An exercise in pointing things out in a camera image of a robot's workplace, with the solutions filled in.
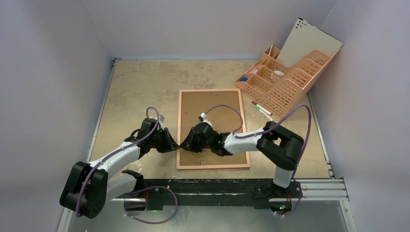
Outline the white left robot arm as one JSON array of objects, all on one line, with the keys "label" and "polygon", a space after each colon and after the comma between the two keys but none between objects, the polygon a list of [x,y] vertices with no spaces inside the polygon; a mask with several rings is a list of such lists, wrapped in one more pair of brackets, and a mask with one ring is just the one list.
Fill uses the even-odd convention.
[{"label": "white left robot arm", "polygon": [[59,204],[79,217],[95,218],[105,203],[124,194],[133,198],[147,197],[142,174],[126,170],[150,150],[167,153],[178,149],[169,130],[155,118],[145,118],[111,153],[90,163],[75,163],[59,199]]}]

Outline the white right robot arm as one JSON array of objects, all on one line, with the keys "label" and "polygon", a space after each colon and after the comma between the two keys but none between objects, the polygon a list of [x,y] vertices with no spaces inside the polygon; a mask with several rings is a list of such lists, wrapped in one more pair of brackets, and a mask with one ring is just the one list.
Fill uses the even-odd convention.
[{"label": "white right robot arm", "polygon": [[282,197],[291,189],[306,145],[301,136],[273,121],[267,122],[263,128],[244,133],[218,133],[208,123],[201,122],[191,128],[179,147],[194,153],[209,149],[220,157],[259,151],[275,164],[271,190]]}]

